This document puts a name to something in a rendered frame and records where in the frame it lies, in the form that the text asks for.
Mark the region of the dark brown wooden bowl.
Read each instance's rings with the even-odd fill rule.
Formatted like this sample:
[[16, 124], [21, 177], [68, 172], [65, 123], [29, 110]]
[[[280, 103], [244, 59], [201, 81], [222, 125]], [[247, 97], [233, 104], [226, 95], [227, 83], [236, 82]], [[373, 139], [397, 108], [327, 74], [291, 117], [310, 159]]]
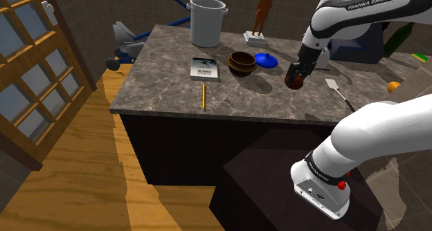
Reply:
[[257, 68], [256, 59], [249, 53], [236, 51], [227, 59], [229, 70], [234, 76], [246, 77]]

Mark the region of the grey book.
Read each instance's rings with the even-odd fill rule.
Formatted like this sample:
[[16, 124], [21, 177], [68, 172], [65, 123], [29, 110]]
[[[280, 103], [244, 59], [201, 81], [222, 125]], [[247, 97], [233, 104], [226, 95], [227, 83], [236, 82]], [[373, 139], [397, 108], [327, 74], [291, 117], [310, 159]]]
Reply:
[[218, 79], [217, 61], [215, 59], [193, 57], [190, 76], [196, 78]]

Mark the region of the dark blue appliance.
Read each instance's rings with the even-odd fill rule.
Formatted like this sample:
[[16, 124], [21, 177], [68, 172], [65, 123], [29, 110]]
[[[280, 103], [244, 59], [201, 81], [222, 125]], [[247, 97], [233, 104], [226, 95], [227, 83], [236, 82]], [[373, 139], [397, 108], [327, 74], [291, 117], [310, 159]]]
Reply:
[[382, 23], [372, 24], [356, 39], [331, 39], [328, 48], [332, 61], [377, 64], [384, 56]]

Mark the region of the brown round object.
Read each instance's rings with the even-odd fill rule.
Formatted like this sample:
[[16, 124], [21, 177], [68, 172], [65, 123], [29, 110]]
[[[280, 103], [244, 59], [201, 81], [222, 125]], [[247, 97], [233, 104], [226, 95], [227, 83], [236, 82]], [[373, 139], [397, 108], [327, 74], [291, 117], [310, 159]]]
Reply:
[[289, 81], [289, 76], [285, 77], [285, 84], [288, 88], [292, 90], [298, 90], [303, 87], [304, 77], [302, 75], [297, 75], [292, 81]]

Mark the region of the blue lid with knob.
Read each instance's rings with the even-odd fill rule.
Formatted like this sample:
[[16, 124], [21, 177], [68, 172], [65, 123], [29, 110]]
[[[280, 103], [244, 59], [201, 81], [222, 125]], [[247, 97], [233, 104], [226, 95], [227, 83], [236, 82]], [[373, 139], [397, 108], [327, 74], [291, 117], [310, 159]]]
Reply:
[[278, 65], [278, 60], [268, 53], [257, 53], [254, 58], [256, 64], [262, 68], [275, 68]]

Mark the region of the grey metal stock pot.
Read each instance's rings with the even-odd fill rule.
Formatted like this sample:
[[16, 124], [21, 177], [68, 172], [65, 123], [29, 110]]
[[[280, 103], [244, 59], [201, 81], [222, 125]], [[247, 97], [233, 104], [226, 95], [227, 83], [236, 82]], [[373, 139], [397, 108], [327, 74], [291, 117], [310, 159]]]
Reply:
[[186, 4], [190, 11], [190, 41], [202, 48], [219, 44], [222, 21], [228, 13], [226, 4], [219, 0], [190, 0]]

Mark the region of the green bottle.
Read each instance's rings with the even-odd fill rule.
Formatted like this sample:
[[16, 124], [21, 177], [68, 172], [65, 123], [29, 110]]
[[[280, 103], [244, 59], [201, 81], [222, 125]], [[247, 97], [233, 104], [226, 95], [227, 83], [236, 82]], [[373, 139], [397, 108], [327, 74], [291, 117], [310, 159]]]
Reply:
[[400, 27], [384, 44], [384, 57], [390, 57], [402, 43], [411, 35], [414, 23], [409, 22]]

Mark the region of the dark robot stand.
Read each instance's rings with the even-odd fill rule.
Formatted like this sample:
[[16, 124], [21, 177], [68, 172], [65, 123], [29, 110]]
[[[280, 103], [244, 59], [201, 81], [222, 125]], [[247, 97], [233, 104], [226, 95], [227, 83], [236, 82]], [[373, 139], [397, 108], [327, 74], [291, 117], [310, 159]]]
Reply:
[[291, 166], [329, 131], [272, 129], [223, 166], [210, 210], [225, 231], [387, 231], [385, 216], [354, 169], [347, 214], [333, 221], [294, 192]]

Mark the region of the white bottle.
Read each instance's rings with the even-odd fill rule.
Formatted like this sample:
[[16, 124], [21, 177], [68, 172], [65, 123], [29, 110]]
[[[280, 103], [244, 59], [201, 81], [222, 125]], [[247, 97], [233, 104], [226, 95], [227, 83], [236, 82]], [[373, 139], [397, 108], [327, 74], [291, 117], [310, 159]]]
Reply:
[[328, 50], [328, 47], [325, 46], [321, 54], [319, 55], [318, 59], [316, 60], [315, 69], [324, 69], [328, 65], [328, 62], [330, 60], [330, 52]]

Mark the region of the grey and blue cart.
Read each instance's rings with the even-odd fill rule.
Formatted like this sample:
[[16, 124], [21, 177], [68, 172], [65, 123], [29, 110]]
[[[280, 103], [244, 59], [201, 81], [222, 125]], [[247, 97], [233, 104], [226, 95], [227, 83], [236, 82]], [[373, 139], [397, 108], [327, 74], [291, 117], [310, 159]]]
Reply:
[[114, 57], [105, 61], [111, 71], [122, 64], [133, 64], [155, 24], [181, 26], [190, 22], [189, 0], [116, 0], [118, 20], [112, 24], [116, 48]]

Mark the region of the brown human figure statue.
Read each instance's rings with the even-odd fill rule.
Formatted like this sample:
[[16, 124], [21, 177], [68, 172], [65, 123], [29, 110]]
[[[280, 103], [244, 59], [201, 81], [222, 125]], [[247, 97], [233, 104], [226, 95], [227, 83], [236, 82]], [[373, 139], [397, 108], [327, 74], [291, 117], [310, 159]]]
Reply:
[[264, 28], [264, 23], [269, 16], [272, 3], [273, 0], [258, 1], [253, 29], [252, 31], [246, 31], [244, 33], [244, 39], [248, 46], [263, 46], [266, 44], [262, 30]]

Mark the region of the wooden window frame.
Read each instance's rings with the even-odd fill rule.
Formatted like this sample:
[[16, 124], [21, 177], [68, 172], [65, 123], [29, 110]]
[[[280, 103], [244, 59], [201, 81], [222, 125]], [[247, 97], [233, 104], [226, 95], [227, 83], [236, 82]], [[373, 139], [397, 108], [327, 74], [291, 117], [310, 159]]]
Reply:
[[40, 170], [95, 89], [56, 0], [0, 0], [0, 150]]

